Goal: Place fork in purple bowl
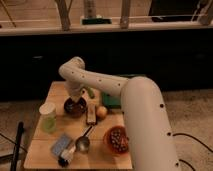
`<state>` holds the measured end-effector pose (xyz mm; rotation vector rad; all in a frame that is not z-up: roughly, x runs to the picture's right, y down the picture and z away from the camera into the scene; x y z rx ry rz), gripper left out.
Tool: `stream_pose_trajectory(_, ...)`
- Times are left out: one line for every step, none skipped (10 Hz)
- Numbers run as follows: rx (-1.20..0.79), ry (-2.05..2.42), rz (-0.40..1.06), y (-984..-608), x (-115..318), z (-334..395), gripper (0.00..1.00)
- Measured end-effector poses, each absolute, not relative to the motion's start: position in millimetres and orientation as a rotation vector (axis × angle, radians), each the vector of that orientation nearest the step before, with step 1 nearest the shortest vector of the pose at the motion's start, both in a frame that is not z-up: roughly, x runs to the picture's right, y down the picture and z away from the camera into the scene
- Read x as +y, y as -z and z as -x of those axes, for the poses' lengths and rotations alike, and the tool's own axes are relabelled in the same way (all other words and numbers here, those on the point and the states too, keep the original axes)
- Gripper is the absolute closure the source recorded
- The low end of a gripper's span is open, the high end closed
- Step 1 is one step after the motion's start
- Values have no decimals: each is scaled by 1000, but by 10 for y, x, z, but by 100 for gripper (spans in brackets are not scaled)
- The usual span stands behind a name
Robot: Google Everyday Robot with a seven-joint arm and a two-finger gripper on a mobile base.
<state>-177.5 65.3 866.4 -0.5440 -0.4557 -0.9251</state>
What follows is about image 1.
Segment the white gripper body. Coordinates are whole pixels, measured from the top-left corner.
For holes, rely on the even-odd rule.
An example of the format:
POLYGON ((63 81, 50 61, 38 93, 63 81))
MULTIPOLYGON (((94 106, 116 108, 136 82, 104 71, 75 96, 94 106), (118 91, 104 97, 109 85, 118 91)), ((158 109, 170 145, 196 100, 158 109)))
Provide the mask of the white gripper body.
POLYGON ((84 86, 81 83, 66 81, 65 88, 74 102, 78 102, 82 97, 84 86))

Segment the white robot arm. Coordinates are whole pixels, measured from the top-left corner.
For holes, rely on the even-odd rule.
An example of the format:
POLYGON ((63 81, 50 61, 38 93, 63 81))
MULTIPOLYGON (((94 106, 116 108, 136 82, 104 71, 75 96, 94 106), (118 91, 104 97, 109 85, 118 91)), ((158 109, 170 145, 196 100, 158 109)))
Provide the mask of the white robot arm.
POLYGON ((181 171, 162 93, 152 79, 87 71, 80 57, 62 64, 58 72, 75 102, 84 86, 120 98, 133 171, 181 171))

